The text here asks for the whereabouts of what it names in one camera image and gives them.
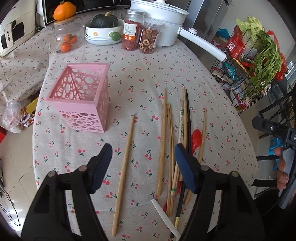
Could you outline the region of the person's right hand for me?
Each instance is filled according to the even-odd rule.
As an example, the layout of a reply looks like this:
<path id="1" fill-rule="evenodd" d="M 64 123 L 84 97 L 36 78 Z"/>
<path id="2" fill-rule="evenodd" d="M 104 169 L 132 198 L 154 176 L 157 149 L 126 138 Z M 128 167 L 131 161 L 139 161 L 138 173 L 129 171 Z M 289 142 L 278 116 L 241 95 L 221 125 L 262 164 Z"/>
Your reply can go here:
<path id="1" fill-rule="evenodd" d="M 284 151 L 283 147 L 276 147 L 274 149 L 274 154 L 279 157 L 279 161 L 277 164 L 277 172 L 276 172 L 277 174 L 276 185 L 279 190 L 286 189 L 286 184 L 289 181 L 288 174 L 285 173 L 286 163 L 282 157 L 283 151 Z"/>

